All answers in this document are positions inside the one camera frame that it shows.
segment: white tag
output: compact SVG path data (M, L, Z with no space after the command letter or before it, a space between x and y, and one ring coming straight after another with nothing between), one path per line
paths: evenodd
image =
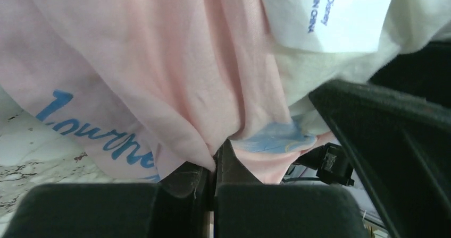
M315 52L376 52L391 0L262 0L274 38Z

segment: wire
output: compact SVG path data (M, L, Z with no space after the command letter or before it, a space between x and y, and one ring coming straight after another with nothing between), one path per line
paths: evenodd
M320 181L320 178L315 177L297 177L297 178L284 178L282 179L283 183L294 182L294 181Z

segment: white marble surface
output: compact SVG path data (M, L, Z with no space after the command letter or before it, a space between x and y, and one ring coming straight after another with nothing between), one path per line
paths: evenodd
M0 88L0 237L21 198L36 185L133 181L106 176L80 145L24 112Z

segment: white fabric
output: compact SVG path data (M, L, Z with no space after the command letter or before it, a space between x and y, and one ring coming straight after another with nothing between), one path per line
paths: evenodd
M323 53L375 52L391 0L262 0L285 47Z
M321 134L324 121L307 94L331 79L365 83L398 54L431 40L451 38L451 0L392 0L375 53L315 53L277 45L276 62L291 115L302 115L305 132Z

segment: pink blanket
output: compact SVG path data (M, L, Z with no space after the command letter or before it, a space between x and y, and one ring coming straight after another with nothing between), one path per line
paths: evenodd
M0 5L1 86L108 175L156 181L184 161L214 170L230 138L277 183L325 142L291 119L260 0Z

